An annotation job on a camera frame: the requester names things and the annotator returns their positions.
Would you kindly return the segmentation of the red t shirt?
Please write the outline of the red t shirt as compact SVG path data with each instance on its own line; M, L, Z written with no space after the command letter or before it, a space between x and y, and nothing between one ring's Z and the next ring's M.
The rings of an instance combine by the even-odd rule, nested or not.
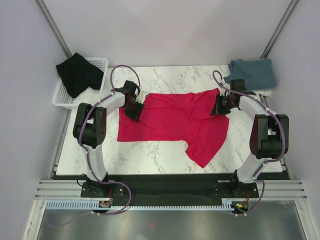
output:
M229 128L224 115L211 116L218 88L198 93L151 93L139 122L119 110L119 142L184 141L186 154L204 168L223 146Z

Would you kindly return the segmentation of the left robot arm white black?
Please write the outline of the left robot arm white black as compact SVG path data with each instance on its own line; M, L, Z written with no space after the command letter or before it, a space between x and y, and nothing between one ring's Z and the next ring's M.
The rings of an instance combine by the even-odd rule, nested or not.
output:
M83 102L77 108L72 134L84 150L87 177L95 181L92 191L99 197L106 196L110 191L110 185L105 181L108 172L102 151L102 143L107 136L107 117L115 110L122 109L125 116L139 122L145 106L144 100L139 99L140 93L140 86L127 80L123 87L114 88L94 105Z

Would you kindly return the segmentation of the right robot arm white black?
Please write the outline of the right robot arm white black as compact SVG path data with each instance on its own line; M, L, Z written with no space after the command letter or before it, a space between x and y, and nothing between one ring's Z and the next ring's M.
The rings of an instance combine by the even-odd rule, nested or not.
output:
M254 94L247 91L243 79L230 82L225 94L218 94L211 116L222 116L237 108L253 121L249 149L250 154L235 171L235 181L229 184L229 191L235 197L247 191L247 185L258 181L258 175L269 164L280 161L289 149L289 117L277 114L267 108Z

